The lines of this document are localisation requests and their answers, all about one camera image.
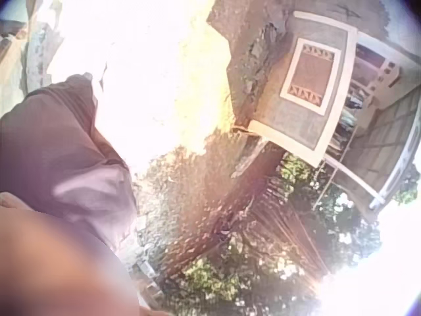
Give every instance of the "white post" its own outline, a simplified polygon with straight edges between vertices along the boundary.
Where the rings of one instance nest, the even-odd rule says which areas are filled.
[[[362,178],[357,176],[347,167],[342,165],[338,160],[329,156],[327,153],[324,154],[324,158],[326,162],[331,165],[333,168],[339,169],[343,173],[345,173],[349,178],[353,179],[356,183],[358,183],[363,189],[365,189],[369,194],[371,194],[376,200],[378,200],[381,204],[386,203],[384,198],[381,197],[375,189],[373,189],[370,185],[368,185]]]

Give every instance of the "building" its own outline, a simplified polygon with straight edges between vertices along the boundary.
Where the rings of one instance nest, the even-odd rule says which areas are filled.
[[[248,131],[334,168],[368,220],[397,191],[420,142],[421,65],[333,18],[294,11],[289,53],[270,73]]]

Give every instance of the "sky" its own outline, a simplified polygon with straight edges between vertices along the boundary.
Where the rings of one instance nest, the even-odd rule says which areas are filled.
[[[421,172],[421,150],[414,160]],[[392,201],[379,216],[379,251],[355,269],[326,280],[323,316],[405,315],[421,292],[421,197],[409,205]]]

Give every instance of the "tree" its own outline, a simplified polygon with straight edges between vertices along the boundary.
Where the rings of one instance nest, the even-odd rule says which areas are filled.
[[[178,268],[162,285],[167,307],[177,315],[309,315],[325,274],[380,245],[376,225],[361,219],[340,188],[332,185],[312,209],[331,172],[288,154],[259,190],[230,195],[212,234],[183,243],[188,251],[176,256]]]
[[[411,163],[393,199],[399,204],[408,204],[414,201],[418,196],[417,186],[419,179],[420,173],[416,170],[415,165]]]

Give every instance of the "person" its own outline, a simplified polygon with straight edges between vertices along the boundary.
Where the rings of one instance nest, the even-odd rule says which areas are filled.
[[[137,207],[96,108],[74,75],[0,119],[0,315],[167,315],[139,306],[112,252]]]

